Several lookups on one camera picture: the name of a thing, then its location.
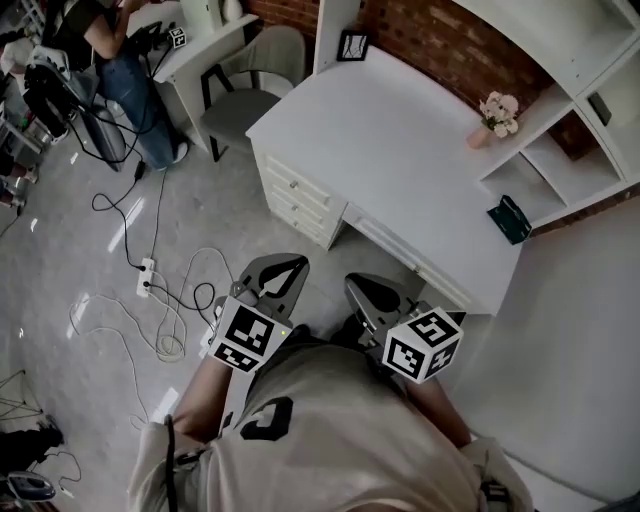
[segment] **tiled floor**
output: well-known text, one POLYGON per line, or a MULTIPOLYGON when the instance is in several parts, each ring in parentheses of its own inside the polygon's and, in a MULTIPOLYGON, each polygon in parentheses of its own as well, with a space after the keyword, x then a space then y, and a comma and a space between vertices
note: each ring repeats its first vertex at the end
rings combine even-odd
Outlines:
MULTIPOLYGON (((69 449, 82 466, 82 482, 68 484, 75 499, 61 496, 59 508, 123 510, 138 439, 129 416, 142 412, 131 364, 116 334, 74 335, 69 329, 69 307, 85 294, 117 298, 139 320, 149 340, 163 308, 136 295, 138 271, 126 263, 123 240, 112 244, 121 218, 113 211, 91 210, 97 192, 115 199, 131 186, 137 158, 132 157, 126 170, 116 174, 84 154, 72 164, 78 150, 78 142, 69 137, 48 151, 40 183, 28 191, 23 216, 0 239, 0 370, 27 369, 38 400, 58 419, 69 449), (113 252, 108 250, 110 244, 115 245, 113 252)), ((146 176, 121 205, 128 212, 137 203, 140 210, 129 229, 131 259, 136 264, 151 253, 162 178, 160 173, 146 176)), ((0 229, 12 215, 0 210, 0 229)), ((236 277, 257 256, 305 254, 311 271, 292 320, 310 324, 319 334, 350 314, 342 288, 349 272, 393 278, 411 285, 416 293, 421 284, 355 231, 346 230, 327 253, 275 220, 252 158, 228 151, 214 164, 209 155, 192 148, 167 173, 160 208, 154 258, 172 291, 179 291, 194 252, 207 246, 225 254, 236 277)), ((222 263, 211 252, 194 260, 186 302, 193 286, 202 281, 212 282, 218 294, 225 294, 230 284, 222 263)), ((80 322, 82 331, 96 326, 122 331, 149 414, 169 387, 184 389, 199 363, 199 341, 206 326, 197 314, 183 311, 182 315, 188 330, 186 358, 173 364, 157 360, 115 304, 90 303, 80 322)), ((75 475, 69 460, 53 459, 41 471, 52 477, 60 472, 75 475)))

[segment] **flower vase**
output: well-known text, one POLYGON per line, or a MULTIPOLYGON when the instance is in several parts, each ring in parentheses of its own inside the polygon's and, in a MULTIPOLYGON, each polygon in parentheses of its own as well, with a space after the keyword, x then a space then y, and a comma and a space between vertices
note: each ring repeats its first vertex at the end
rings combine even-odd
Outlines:
POLYGON ((467 137, 467 144, 471 149, 480 149, 491 144, 491 130, 485 125, 479 126, 467 137))
POLYGON ((240 0, 224 0, 222 15, 227 22, 242 18, 242 5, 240 5, 240 0))

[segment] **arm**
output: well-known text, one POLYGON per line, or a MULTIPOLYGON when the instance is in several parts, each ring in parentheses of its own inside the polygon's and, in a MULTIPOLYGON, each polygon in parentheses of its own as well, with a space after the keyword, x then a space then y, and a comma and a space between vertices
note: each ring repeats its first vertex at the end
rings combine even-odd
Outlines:
POLYGON ((471 433, 435 379, 422 384, 407 380, 407 394, 411 403, 451 441, 456 448, 471 442, 471 433))
POLYGON ((205 357, 173 415, 176 431, 202 443, 218 436, 232 370, 205 357))
POLYGON ((111 30, 107 20, 100 15, 84 33, 84 38, 103 59, 115 58, 120 52, 122 43, 127 37, 127 27, 131 14, 140 9, 142 0, 125 0, 122 4, 116 27, 111 30))

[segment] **desk drawer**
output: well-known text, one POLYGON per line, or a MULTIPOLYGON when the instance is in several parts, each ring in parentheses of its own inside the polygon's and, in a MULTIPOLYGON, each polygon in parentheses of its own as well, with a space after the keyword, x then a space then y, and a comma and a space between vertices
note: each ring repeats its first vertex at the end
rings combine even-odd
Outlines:
POLYGON ((297 197, 288 194, 285 190, 274 184, 268 184, 267 200, 273 202, 273 208, 280 208, 289 212, 289 216, 306 225, 314 231, 333 236, 339 224, 338 218, 327 218, 324 213, 318 213, 298 200, 297 197))
POLYGON ((445 297, 468 311, 473 300, 463 290, 455 285, 448 277, 437 271, 424 256, 401 240, 385 226, 369 218, 362 210, 349 204, 344 211, 343 220, 351 224, 372 242, 382 247, 389 254, 416 272, 422 279, 429 282, 445 297))
POLYGON ((316 230, 310 228, 309 226, 307 226, 306 224, 303 224, 302 222, 298 221, 295 217, 293 217, 293 216, 291 216, 289 214, 290 212, 288 210, 283 210, 280 207, 276 207, 271 211, 277 217, 279 217, 280 219, 285 221, 287 224, 289 224, 290 226, 292 226, 295 229, 297 229, 298 231, 300 231, 303 235, 306 235, 309 238, 311 238, 311 240, 313 240, 318 245, 321 245, 325 249, 329 249, 329 246, 331 245, 331 238, 330 237, 328 237, 325 234, 320 233, 319 231, 316 231, 316 230))
POLYGON ((286 190, 299 204, 324 217, 339 219, 347 202, 324 187, 303 178, 271 155, 263 154, 261 173, 263 179, 286 190))

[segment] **electrical outlet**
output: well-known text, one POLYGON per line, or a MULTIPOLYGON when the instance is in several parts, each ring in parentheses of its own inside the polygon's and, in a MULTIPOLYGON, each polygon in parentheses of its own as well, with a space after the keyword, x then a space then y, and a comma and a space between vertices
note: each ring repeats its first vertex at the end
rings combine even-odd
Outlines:
POLYGON ((136 293, 140 297, 148 297, 149 296, 149 288, 147 288, 144 284, 145 282, 153 282, 153 271, 156 268, 156 263, 151 258, 143 258, 142 266, 145 268, 144 271, 140 271, 140 275, 138 275, 138 289, 136 293))

